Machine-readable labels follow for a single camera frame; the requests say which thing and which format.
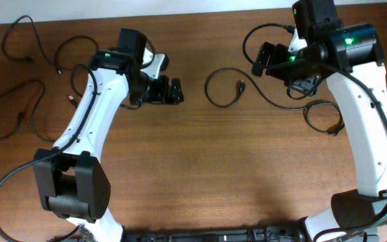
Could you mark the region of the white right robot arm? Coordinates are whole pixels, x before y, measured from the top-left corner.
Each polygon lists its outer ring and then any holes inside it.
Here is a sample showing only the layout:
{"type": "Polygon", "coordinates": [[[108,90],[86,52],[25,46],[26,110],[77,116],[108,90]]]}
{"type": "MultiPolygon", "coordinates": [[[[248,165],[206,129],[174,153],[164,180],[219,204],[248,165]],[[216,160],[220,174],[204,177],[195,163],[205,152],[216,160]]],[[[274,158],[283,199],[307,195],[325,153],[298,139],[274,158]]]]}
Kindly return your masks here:
{"type": "Polygon", "coordinates": [[[387,225],[387,90],[384,52],[371,24],[344,26],[332,1],[297,1],[289,46],[265,43],[252,72],[282,80],[326,81],[355,160],[357,187],[331,205],[271,237],[293,241],[375,241],[387,225]]]}

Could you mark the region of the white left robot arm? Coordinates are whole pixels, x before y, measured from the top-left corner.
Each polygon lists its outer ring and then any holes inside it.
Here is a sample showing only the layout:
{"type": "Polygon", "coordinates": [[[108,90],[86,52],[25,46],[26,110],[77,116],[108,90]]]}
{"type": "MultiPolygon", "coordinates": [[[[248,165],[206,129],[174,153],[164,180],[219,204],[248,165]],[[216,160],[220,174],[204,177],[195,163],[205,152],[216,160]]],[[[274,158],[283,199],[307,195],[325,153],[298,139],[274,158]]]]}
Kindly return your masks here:
{"type": "Polygon", "coordinates": [[[177,105],[179,79],[162,75],[168,58],[147,48],[147,37],[123,28],[117,46],[98,50],[87,65],[85,93],[67,129],[50,150],[39,149],[34,174],[44,210],[91,233],[93,241],[121,241],[124,228],[112,216],[111,185],[101,153],[120,105],[177,105]]]}

